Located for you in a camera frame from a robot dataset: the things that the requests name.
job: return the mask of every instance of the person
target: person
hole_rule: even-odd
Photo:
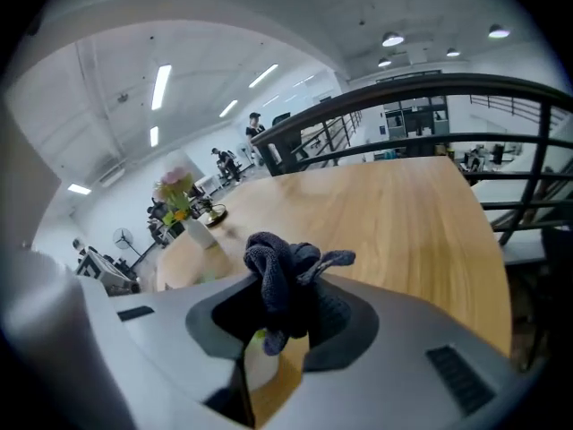
[[[161,246],[161,248],[165,248],[168,245],[168,242],[161,238],[161,225],[162,223],[157,219],[148,219],[147,228],[151,233],[151,237],[153,237],[153,240],[157,245]]]
[[[249,141],[249,145],[251,145],[252,150],[254,150],[254,148],[252,146],[251,139],[255,135],[259,135],[261,132],[265,130],[265,126],[259,124],[260,117],[261,114],[256,113],[254,111],[249,115],[249,125],[247,126],[245,133],[247,134],[247,140]]]
[[[85,246],[84,243],[81,241],[80,238],[76,237],[73,242],[72,242],[72,246],[73,248],[75,248],[77,250],[77,252],[80,254],[81,258],[78,258],[78,262],[81,262],[81,260],[83,260],[83,257],[86,255],[87,250],[91,250],[92,252],[95,252],[96,254],[99,254],[98,251],[93,248],[91,245],[90,246]]]
[[[163,218],[169,212],[167,204],[164,202],[157,202],[153,197],[151,198],[151,202],[153,202],[153,205],[147,209],[147,213],[150,215],[149,218],[163,221]]]
[[[219,167],[228,170],[236,180],[235,185],[239,185],[241,183],[241,176],[239,175],[239,169],[235,165],[231,155],[226,151],[221,151],[217,148],[213,148],[213,150],[211,150],[211,154],[218,155]]]

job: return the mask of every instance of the flower bouquet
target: flower bouquet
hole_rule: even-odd
[[[184,168],[177,167],[167,172],[155,184],[153,196],[176,209],[174,218],[183,221],[191,215],[187,193],[191,190],[192,185],[191,173]]]

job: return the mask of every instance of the white vase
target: white vase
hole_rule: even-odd
[[[244,374],[249,391],[256,391],[278,371],[278,355],[269,356],[262,349],[262,340],[253,336],[244,350]]]
[[[197,244],[201,246],[203,249],[207,249],[212,245],[217,243],[217,239],[210,233],[205,225],[203,225],[197,219],[186,219],[182,221],[187,229],[187,233],[191,236]]]

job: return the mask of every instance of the office desk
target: office desk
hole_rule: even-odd
[[[501,250],[469,185],[448,158],[394,159],[269,177],[238,186],[222,203],[228,217],[211,230],[219,245],[202,251],[187,235],[178,237],[159,259],[159,288],[245,272],[247,237],[270,231],[323,252],[354,250],[353,266],[329,271],[430,301],[509,355],[509,289]],[[283,366],[300,371],[305,342],[288,342],[277,383],[294,377]],[[268,386],[277,388],[264,395],[284,389],[272,383]],[[256,399],[253,406],[257,413]]]

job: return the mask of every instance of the staircase railing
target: staircase railing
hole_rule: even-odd
[[[505,111],[512,116],[519,116],[534,123],[539,123],[539,113],[541,109],[540,104],[536,102],[520,100],[514,97],[476,96],[470,94],[469,103]],[[552,110],[551,124],[558,125],[566,116],[567,113],[565,111],[555,107]]]
[[[319,154],[309,158],[298,159],[298,149],[290,149],[287,145],[289,135],[300,135],[308,127],[320,123],[327,123],[330,119],[345,116],[366,108],[371,108],[399,100],[415,99],[419,97],[471,95],[484,97],[511,98],[514,114],[522,110],[516,108],[516,100],[538,104],[539,112],[536,121],[539,123],[537,135],[520,133],[450,133],[444,135],[429,135],[416,138],[397,139],[385,142],[367,143],[352,146],[343,150],[332,150],[328,154]],[[521,224],[527,210],[541,207],[534,202],[537,183],[540,180],[567,180],[573,181],[570,173],[543,172],[543,162],[549,146],[573,150],[573,142],[552,139],[549,137],[550,126],[554,113],[573,112],[573,98],[569,95],[535,82],[518,80],[497,75],[479,73],[442,73],[422,77],[405,78],[392,82],[382,82],[352,90],[326,102],[291,116],[279,125],[260,133],[252,139],[267,164],[273,176],[289,174],[305,170],[310,165],[338,160],[340,158],[370,153],[373,151],[390,150],[395,148],[420,147],[421,145],[449,144],[452,142],[522,142],[535,143],[536,149],[531,170],[528,172],[464,172],[467,180],[526,180],[526,185],[518,202],[487,202],[483,205],[487,209],[510,209],[515,211],[509,224],[504,225],[500,244],[505,245],[512,234],[521,229],[545,228],[555,226],[558,221],[551,224],[539,221],[533,224]],[[269,145],[273,144],[279,155],[280,163],[273,157]]]
[[[317,126],[320,128],[318,132],[305,135],[305,142],[293,148],[291,152],[309,158],[307,151],[312,148],[316,149],[315,156],[328,154],[338,149],[343,150],[350,146],[350,138],[356,133],[356,127],[361,121],[362,112],[360,111],[325,121],[321,123],[321,126]],[[333,162],[335,166],[338,164],[337,159],[334,159]],[[328,163],[328,161],[322,163],[321,168],[326,167]],[[301,168],[301,170],[306,170],[308,167],[309,165]]]

